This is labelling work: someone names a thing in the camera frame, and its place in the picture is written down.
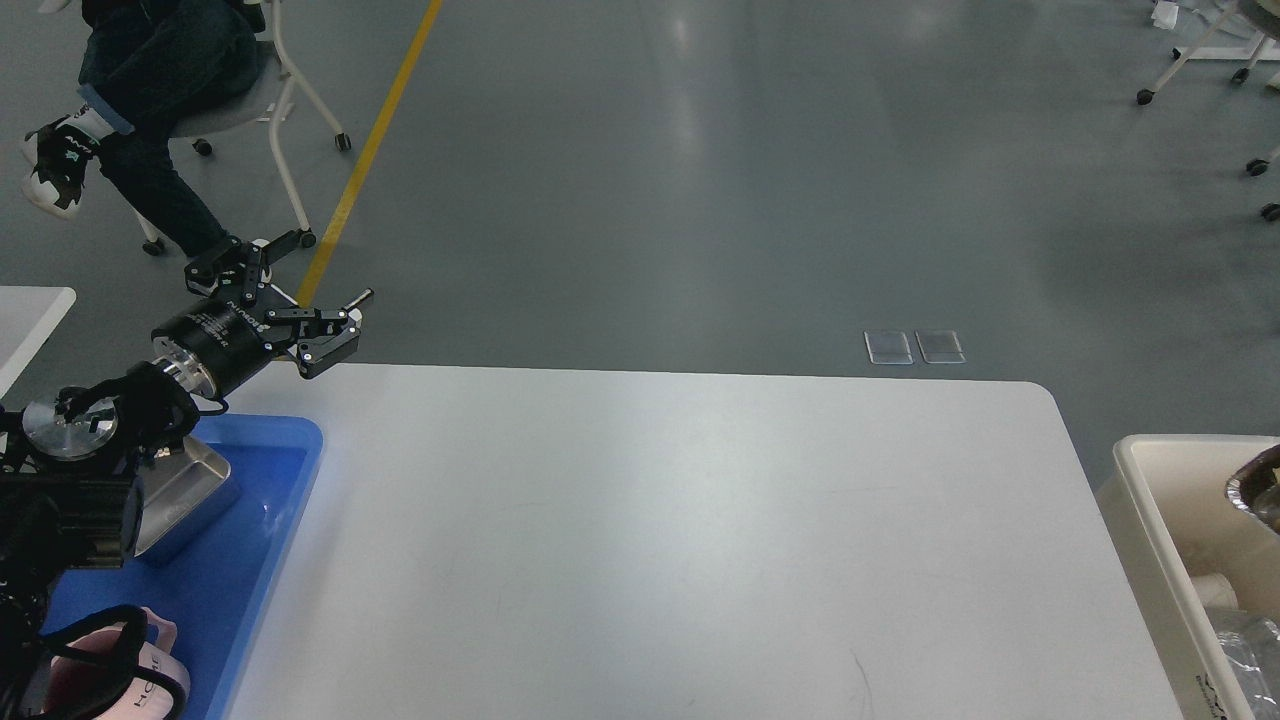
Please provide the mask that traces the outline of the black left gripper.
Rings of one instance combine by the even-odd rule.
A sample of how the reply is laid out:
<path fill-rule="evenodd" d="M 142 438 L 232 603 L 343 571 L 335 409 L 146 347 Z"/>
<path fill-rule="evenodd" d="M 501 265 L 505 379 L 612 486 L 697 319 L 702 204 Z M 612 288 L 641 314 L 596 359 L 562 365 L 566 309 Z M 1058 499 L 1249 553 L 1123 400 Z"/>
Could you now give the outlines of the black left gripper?
<path fill-rule="evenodd" d="M 242 307 L 253 307 L 266 296 L 275 263 L 316 242 L 312 231 L 302 229 L 274 240 L 229 236 L 192 259 L 184 270 L 186 288 L 205 300 L 152 331 L 154 364 L 189 393 L 224 400 L 275 355 L 260 337 L 259 323 Z M 265 324 L 287 329 L 285 345 L 298 373 L 312 380 L 356 352 L 364 327 L 358 306 L 374 295 L 372 288 L 365 288 L 329 310 L 271 309 Z"/>

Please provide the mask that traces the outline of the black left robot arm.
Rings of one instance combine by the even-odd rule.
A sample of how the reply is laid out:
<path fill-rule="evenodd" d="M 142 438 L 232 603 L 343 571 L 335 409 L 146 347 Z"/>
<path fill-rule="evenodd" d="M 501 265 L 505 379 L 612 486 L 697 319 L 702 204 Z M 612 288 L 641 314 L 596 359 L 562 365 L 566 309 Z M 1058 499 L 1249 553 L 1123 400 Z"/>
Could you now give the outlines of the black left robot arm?
<path fill-rule="evenodd" d="M 230 238 L 192 259 L 198 301 L 157 327 L 154 357 L 96 386 L 65 387 L 3 413 L 3 716 L 99 719 L 132 689 L 156 689 L 147 710 L 178 719 L 179 674 L 145 664 L 150 632 L 175 628 L 122 605 L 44 632 L 70 569 L 118 569 L 154 550 L 225 486 L 205 470 L 192 432 L 206 411 L 279 357 L 312 379 L 358 347 L 365 290 L 337 309 L 306 307 L 271 281 L 271 264 L 302 245 Z"/>

